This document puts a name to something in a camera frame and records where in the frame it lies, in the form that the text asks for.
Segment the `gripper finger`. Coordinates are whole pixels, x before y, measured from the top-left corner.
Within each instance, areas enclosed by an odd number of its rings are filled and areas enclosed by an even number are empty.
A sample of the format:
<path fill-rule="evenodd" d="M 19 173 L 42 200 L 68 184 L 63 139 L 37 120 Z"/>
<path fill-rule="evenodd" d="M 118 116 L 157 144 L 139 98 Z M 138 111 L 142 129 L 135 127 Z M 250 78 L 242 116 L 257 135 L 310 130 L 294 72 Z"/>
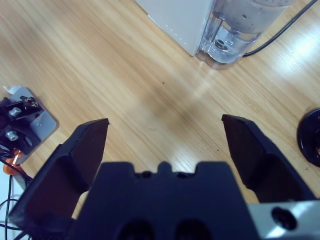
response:
<path fill-rule="evenodd" d="M 241 181 L 259 202 L 316 200 L 284 154 L 255 122 L 229 114 L 223 114 L 221 120 Z"/>
<path fill-rule="evenodd" d="M 9 213 L 19 227 L 70 220 L 102 162 L 109 121 L 79 125 L 58 145 Z"/>

